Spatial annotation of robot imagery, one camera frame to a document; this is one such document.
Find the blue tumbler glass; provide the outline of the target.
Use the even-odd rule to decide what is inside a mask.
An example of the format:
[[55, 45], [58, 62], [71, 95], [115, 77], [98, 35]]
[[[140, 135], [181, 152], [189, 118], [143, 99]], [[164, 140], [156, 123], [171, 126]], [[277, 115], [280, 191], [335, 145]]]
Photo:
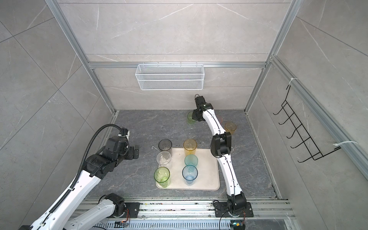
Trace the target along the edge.
[[188, 185], [192, 185], [198, 177], [198, 170], [193, 165], [187, 165], [182, 170], [182, 176]]

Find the tall green tumbler glass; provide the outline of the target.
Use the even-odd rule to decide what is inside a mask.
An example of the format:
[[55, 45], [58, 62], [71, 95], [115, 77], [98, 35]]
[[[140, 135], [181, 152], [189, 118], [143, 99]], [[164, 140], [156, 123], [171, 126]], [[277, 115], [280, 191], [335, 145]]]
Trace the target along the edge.
[[166, 188], [170, 184], [170, 176], [171, 173], [166, 167], [159, 167], [154, 172], [154, 179], [156, 183], [163, 188]]

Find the tall amber tumbler glass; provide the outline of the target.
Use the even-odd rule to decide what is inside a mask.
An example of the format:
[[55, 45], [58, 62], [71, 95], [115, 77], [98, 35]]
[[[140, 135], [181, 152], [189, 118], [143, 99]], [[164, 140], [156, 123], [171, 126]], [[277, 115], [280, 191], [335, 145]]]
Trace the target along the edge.
[[194, 155], [197, 149], [197, 142], [194, 139], [187, 139], [183, 143], [186, 156]]

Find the short yellow glass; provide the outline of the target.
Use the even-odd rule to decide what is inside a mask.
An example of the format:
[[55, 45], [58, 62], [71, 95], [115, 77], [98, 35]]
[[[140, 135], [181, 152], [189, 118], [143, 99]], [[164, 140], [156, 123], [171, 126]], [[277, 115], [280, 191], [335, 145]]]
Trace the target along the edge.
[[234, 122], [226, 122], [225, 123], [225, 130], [226, 132], [230, 132], [231, 135], [233, 135], [237, 129], [237, 125]]

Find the dark grey tumbler glass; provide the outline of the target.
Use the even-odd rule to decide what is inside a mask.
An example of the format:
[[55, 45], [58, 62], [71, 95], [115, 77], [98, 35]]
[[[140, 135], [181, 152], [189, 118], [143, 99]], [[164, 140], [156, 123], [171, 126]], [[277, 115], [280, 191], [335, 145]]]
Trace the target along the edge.
[[172, 154], [172, 142], [169, 139], [162, 139], [158, 144], [160, 151], [166, 151]]

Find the teal textured cup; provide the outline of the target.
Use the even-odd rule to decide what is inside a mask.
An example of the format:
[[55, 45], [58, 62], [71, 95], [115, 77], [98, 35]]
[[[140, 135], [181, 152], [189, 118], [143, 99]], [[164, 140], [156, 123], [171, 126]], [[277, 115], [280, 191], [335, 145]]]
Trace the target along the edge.
[[198, 158], [194, 154], [187, 155], [185, 157], [185, 164], [196, 167], [198, 165]]

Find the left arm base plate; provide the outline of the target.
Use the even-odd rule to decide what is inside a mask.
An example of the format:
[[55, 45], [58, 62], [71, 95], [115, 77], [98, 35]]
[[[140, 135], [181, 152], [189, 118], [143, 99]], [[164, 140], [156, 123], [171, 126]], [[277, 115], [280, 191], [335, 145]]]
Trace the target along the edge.
[[114, 218], [137, 218], [140, 210], [140, 203], [128, 202], [117, 204], [112, 216]]

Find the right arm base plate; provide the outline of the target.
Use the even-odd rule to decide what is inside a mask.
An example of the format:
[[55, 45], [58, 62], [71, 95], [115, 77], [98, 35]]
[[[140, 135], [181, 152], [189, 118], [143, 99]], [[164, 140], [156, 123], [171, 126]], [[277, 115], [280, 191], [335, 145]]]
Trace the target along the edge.
[[228, 207], [227, 202], [219, 202], [218, 200], [214, 200], [212, 205], [215, 210], [215, 216], [217, 218], [252, 218], [254, 217], [253, 208], [250, 202], [247, 202], [244, 208], [240, 208], [236, 211], [231, 211], [231, 208]]

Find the clear tumbler glass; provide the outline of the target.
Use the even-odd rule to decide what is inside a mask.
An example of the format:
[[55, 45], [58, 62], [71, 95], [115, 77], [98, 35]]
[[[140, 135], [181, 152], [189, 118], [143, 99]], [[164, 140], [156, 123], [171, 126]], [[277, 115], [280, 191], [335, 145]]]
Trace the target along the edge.
[[172, 155], [168, 151], [160, 152], [156, 157], [157, 163], [159, 167], [166, 167], [168, 169], [171, 168], [172, 165]]

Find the small green glass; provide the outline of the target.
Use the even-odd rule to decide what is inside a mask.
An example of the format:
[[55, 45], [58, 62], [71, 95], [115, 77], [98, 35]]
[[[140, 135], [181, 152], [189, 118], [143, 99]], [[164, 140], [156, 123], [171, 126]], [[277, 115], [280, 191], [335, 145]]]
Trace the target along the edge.
[[187, 114], [187, 123], [188, 124], [195, 124], [196, 123], [196, 120], [195, 119], [193, 119], [193, 112], [191, 111], [191, 112], [189, 112], [188, 114]]

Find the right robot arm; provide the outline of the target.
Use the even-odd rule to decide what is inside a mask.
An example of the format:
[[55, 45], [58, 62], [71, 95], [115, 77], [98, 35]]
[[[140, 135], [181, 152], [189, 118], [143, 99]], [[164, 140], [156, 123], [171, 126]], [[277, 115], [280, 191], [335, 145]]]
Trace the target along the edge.
[[212, 133], [210, 151], [218, 160], [225, 179], [227, 210], [231, 215], [238, 216], [246, 210], [247, 200], [232, 165], [232, 135], [221, 126], [212, 104], [207, 103], [203, 96], [195, 95], [195, 104], [196, 109], [193, 110], [192, 119], [205, 121], [210, 128]]

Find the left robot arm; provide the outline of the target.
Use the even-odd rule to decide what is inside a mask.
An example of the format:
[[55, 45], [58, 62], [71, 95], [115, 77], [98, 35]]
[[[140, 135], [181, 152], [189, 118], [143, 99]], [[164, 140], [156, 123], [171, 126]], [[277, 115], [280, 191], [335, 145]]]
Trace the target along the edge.
[[139, 147], [131, 147], [127, 136], [109, 138], [96, 154], [82, 162], [81, 171], [53, 205], [31, 225], [21, 230], [88, 230], [108, 217], [129, 218], [129, 209], [124, 198], [111, 193], [85, 213], [72, 217], [89, 192], [112, 172], [123, 160], [139, 157]]

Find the beige plastic tray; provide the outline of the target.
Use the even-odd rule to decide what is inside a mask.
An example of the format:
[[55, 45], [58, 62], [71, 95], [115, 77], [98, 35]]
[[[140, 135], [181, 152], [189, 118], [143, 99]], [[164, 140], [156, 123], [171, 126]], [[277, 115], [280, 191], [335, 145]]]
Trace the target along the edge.
[[216, 191], [220, 188], [217, 158], [212, 156], [209, 149], [196, 149], [198, 176], [191, 184], [182, 176], [182, 170], [186, 166], [185, 156], [183, 148], [172, 149], [171, 165], [168, 168], [169, 185], [165, 189]]

